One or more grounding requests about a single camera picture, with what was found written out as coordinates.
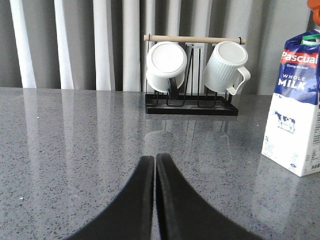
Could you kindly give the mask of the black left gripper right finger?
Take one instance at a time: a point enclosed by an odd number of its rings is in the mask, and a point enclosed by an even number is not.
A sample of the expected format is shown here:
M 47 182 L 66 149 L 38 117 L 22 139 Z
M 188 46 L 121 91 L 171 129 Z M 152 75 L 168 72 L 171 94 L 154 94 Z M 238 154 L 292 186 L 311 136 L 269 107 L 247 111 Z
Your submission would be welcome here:
M 163 240 L 260 239 L 209 205 L 167 153 L 156 156 L 156 207 Z

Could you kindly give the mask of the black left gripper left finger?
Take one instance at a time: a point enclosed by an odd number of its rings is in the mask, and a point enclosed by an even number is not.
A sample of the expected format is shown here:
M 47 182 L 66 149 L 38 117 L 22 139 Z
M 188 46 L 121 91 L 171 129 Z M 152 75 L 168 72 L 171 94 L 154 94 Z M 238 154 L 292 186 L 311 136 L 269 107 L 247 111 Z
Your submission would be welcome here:
M 154 200 L 153 156 L 142 156 L 116 198 L 69 240 L 149 240 Z

